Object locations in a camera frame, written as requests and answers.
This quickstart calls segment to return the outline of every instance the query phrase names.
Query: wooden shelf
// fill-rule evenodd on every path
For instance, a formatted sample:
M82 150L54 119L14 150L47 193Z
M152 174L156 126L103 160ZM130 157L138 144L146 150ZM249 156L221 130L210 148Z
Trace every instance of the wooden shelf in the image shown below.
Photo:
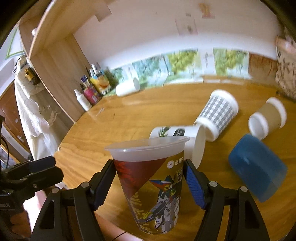
M27 13L28 16L24 16L20 24L24 47L31 64L45 88L73 122L84 113L74 89L80 89L80 78L87 74L86 68L91 68L73 33L93 15L98 21L109 16L111 12L108 4L113 1L52 0L44 13L39 8L37 14L35 11L38 8L35 7L34 11ZM28 33L36 25L36 35L31 44Z
M68 117L76 122L84 113L74 89L80 89L80 77L91 68L74 36L54 43L30 58L44 86Z
M27 56L29 56L31 41L33 39L32 30L38 27L44 11L51 0L39 0L30 8L28 12L20 19L19 30L22 39L22 45Z
M100 21L110 14L103 0L53 0L40 20L29 57L73 34L91 16L96 15Z

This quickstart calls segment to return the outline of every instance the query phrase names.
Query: gray checkered paper cup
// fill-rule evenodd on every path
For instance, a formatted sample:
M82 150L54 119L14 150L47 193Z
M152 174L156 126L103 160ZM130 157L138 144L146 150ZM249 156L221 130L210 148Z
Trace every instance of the gray checkered paper cup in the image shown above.
M194 125L206 127L206 140L215 141L231 120L237 115L239 105L227 91L215 90Z

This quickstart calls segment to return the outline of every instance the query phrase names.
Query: robot graphic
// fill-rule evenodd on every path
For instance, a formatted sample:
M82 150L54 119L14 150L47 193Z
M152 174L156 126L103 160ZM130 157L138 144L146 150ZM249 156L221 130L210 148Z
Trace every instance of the robot graphic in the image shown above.
M139 219L139 225L143 225L155 219L155 229L161 227L162 233L170 231L177 223L179 202L182 188L183 168L180 168L172 179L167 176L164 181L150 180L154 186L160 189L156 205Z

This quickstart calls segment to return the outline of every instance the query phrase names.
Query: white paper cup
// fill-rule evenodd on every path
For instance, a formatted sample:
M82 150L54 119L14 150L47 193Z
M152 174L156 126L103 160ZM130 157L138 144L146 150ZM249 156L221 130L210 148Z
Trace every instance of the white paper cup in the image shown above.
M152 130L150 138L160 136L186 136L190 137L184 149L184 159L191 159L195 168L198 168L205 151L205 127L196 126L163 126Z
M237 115L239 105L227 91L215 90L194 125L206 127L206 140L215 141L231 120Z
M133 80L125 81L116 86L115 92L117 96L126 96L140 91L140 83L134 78Z
M287 121L287 112L275 97L269 98L266 103L250 116L248 126L252 136L262 140L274 130L283 128Z

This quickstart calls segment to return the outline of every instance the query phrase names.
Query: logo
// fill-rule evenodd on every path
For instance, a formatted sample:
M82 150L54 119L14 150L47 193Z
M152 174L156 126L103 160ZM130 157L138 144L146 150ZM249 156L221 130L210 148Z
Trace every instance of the logo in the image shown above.
M174 133L174 136L184 136L185 134L185 129L177 129Z
M174 166L174 161L169 161L168 162L168 169L171 169Z
M0 207L10 207L9 203L0 203Z

